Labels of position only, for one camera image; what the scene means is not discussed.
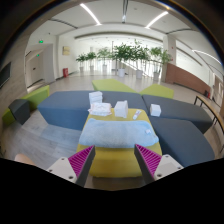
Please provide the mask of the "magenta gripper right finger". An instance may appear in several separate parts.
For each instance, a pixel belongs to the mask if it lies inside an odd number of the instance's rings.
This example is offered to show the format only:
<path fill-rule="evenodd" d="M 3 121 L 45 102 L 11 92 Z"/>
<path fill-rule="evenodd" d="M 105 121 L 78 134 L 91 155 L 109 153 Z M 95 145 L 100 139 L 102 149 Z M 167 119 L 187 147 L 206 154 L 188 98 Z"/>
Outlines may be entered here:
<path fill-rule="evenodd" d="M 146 184 L 152 183 L 183 169 L 183 166 L 170 155 L 159 155 L 138 144 L 134 147 L 134 154 Z"/>

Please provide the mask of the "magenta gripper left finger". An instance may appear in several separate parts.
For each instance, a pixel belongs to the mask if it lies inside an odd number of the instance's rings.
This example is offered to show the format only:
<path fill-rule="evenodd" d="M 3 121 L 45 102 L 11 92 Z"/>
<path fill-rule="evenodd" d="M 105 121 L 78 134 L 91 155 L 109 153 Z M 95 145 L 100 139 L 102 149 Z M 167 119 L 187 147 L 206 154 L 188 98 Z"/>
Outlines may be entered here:
<path fill-rule="evenodd" d="M 84 187 L 95 157 L 95 146 L 89 146 L 69 158 L 61 157 L 47 171 Z"/>

